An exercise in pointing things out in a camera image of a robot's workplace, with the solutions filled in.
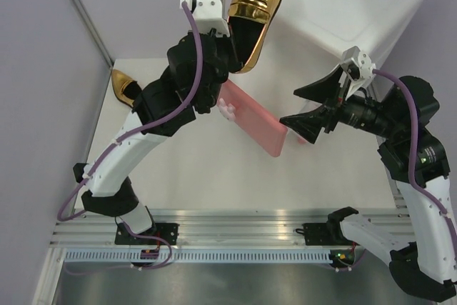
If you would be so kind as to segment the pink drawer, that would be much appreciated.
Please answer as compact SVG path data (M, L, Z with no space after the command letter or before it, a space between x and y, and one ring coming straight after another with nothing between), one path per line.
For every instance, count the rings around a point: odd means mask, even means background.
M216 103L221 115L235 123L272 157L281 155L288 129L270 111L228 80Z

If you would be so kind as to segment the gold shoe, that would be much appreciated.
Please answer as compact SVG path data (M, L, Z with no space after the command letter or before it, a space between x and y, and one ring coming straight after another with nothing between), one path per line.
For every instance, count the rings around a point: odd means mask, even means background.
M111 85L114 96L129 108L134 107L136 98L142 92L139 83L118 69L111 71Z
M268 29L282 0L231 0L228 24L231 27L236 59L239 65L231 70L243 74L258 62Z

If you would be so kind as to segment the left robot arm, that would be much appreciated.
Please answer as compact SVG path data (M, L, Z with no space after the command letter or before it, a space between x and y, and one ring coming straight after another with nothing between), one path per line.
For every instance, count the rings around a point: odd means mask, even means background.
M211 29L200 40L197 46L188 33L168 50L169 65L139 92L112 151L92 164L74 165L76 181L87 188L81 196L84 209L122 220L141 245L155 239L156 225L135 195L129 174L197 114L210 113L229 73L242 67L230 34L217 36Z

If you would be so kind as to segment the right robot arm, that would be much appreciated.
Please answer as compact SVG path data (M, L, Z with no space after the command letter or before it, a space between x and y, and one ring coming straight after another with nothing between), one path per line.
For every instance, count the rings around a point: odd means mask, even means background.
M354 68L336 67L328 76L295 90L314 101L313 111L280 122L309 143L337 124L382 138L381 161L400 191L415 239L407 241L372 224L347 206L328 215L326 236L334 244L362 246L385 265L405 293L443 302L456 295L456 220L450 200L450 168L443 144L427 126L439 110L431 85L416 76L387 75L392 87L376 101L365 89L350 94Z

